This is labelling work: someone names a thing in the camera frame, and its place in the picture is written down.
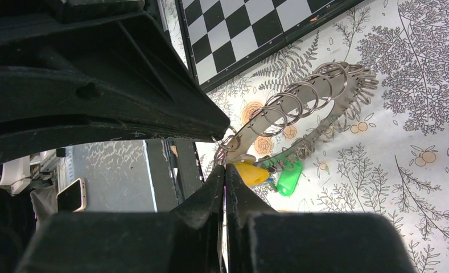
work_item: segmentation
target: phone screen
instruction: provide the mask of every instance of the phone screen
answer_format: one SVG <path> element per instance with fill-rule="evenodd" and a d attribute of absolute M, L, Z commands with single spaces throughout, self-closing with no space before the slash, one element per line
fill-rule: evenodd
<path fill-rule="evenodd" d="M 74 212 L 82 206 L 80 180 L 72 183 L 57 196 L 59 212 Z"/>

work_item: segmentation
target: cell phone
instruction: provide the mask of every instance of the cell phone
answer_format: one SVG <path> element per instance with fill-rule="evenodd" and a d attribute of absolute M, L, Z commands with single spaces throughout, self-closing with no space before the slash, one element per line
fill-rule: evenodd
<path fill-rule="evenodd" d="M 87 206 L 85 181 L 78 178 L 57 194 L 59 212 L 80 212 Z"/>

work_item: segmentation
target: gray fabric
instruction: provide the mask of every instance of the gray fabric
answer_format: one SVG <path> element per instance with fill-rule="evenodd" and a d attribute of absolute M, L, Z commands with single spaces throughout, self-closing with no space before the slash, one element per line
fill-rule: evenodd
<path fill-rule="evenodd" d="M 36 215 L 36 228 L 52 214 L 57 213 L 57 195 L 55 185 L 43 189 L 34 189 L 30 193 L 33 211 Z"/>

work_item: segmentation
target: checkerboard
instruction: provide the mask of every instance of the checkerboard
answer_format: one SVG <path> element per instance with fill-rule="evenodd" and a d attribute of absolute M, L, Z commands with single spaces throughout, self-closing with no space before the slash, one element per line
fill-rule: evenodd
<path fill-rule="evenodd" d="M 328 16 L 329 9 L 337 15 L 361 1 L 178 0 L 194 76 L 209 91 L 317 28 L 310 27 L 313 17 Z"/>

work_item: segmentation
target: green plastic object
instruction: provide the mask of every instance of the green plastic object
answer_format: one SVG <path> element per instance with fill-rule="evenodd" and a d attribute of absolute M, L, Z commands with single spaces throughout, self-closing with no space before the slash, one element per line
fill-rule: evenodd
<path fill-rule="evenodd" d="M 291 168 L 291 163 L 286 161 L 285 166 Z M 282 196 L 290 196 L 295 191 L 296 185 L 298 184 L 299 176 L 303 165 L 301 162 L 296 162 L 292 169 L 284 169 L 279 176 L 276 188 Z"/>

